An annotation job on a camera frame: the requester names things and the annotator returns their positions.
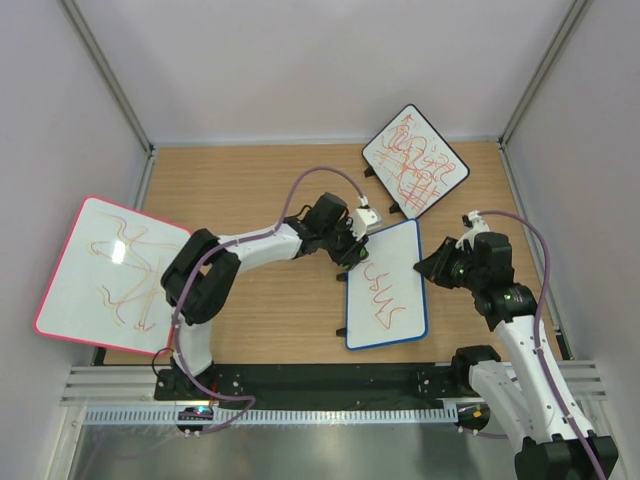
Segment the blue framed whiteboard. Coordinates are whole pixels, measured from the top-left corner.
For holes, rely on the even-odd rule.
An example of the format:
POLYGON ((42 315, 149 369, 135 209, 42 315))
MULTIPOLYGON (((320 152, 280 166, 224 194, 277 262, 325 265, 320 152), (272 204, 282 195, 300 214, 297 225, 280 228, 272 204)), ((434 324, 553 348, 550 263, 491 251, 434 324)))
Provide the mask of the blue framed whiteboard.
POLYGON ((372 233, 369 253, 346 276, 345 346, 350 351, 425 338, 429 332, 424 278, 414 270, 422 259, 417 220, 372 233))

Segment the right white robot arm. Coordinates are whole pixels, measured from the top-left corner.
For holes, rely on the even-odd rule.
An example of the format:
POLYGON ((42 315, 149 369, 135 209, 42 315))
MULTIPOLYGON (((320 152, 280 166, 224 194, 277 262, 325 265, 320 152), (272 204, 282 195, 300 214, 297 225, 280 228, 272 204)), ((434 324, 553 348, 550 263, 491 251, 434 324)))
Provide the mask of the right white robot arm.
POLYGON ((414 266, 429 282, 471 292, 476 311, 509 354, 494 348, 457 349, 450 382, 461 395, 478 394, 515 451, 520 479, 607 479, 619 458, 610 436, 598 435, 572 395, 546 339, 531 290, 514 280, 506 235, 483 232, 446 238, 414 266))

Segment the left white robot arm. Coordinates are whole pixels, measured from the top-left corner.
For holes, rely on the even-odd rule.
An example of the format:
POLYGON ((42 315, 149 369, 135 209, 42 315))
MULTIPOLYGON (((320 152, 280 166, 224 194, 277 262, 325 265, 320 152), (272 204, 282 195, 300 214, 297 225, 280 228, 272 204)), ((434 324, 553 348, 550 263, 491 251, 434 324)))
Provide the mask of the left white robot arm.
POLYGON ((342 199, 326 192, 298 214, 243 236, 217 237, 207 229, 194 232, 160 280, 166 301, 174 308, 173 368, 180 372, 176 383, 180 392, 199 400, 211 390, 212 319, 222 310, 237 276, 319 250, 349 271, 368 258, 368 233, 380 222, 380 214, 366 198, 349 211, 342 199))

